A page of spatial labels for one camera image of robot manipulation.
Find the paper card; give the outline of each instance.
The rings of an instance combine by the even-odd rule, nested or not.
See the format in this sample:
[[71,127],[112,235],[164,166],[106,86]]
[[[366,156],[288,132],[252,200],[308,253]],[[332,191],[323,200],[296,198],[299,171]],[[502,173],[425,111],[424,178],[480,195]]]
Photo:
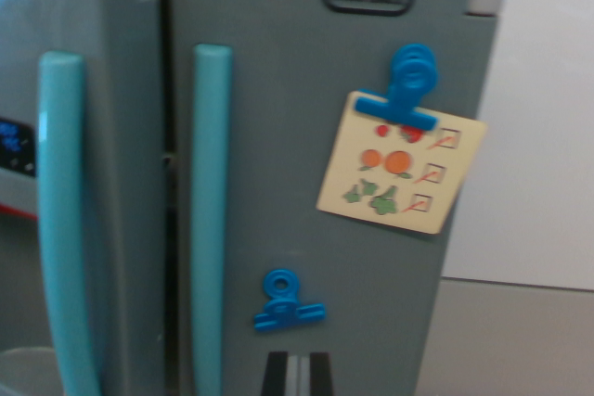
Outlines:
[[486,124],[419,109],[431,132],[355,111],[351,93],[317,200],[321,211],[437,234],[483,140]]

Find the door handle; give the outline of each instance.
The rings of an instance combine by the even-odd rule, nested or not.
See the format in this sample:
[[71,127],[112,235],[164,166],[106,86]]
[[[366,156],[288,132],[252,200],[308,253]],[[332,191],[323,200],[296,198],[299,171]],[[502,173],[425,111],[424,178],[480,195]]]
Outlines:
[[85,306],[84,60],[50,51],[39,62],[39,239],[49,323],[64,390],[100,396]]
[[233,52],[194,48],[190,298],[196,392],[222,394],[226,171]]

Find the white wall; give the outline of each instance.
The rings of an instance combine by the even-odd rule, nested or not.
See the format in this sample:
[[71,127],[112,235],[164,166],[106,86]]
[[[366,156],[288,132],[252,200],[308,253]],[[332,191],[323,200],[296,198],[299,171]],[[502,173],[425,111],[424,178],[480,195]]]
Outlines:
[[444,276],[594,289],[594,0],[507,0]]

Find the checkbox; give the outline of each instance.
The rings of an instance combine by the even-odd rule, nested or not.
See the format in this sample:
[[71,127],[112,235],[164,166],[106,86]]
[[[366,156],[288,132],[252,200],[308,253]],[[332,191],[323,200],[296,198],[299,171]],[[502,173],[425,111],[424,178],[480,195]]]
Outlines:
[[427,163],[425,164],[425,168],[418,180],[415,181],[414,184],[420,183],[421,181],[428,181],[429,183],[435,183],[439,185],[444,181],[446,177],[447,168],[444,166],[439,166],[437,164]]
[[408,211],[428,212],[432,203],[433,197],[430,197],[429,195],[414,194],[410,199],[410,206],[404,209],[403,213]]
[[458,148],[462,132],[460,130],[441,128],[437,132],[437,140],[427,147],[429,150],[436,147]]

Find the blue plastic clip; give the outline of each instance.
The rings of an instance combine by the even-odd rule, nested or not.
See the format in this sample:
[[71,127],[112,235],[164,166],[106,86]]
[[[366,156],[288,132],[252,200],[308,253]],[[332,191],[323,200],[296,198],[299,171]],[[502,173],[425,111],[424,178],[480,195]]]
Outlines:
[[390,68],[390,86],[385,96],[361,90],[363,93],[385,97],[388,102],[359,97],[355,102],[355,110],[424,131],[433,130],[437,118],[414,110],[422,96],[431,92],[437,84],[433,52],[422,44],[403,46],[392,58]]
[[299,279],[288,269],[268,273],[264,279],[264,291],[272,300],[264,306],[263,313],[254,317],[256,331],[311,324],[326,318],[326,308],[322,303],[301,306],[297,299]]

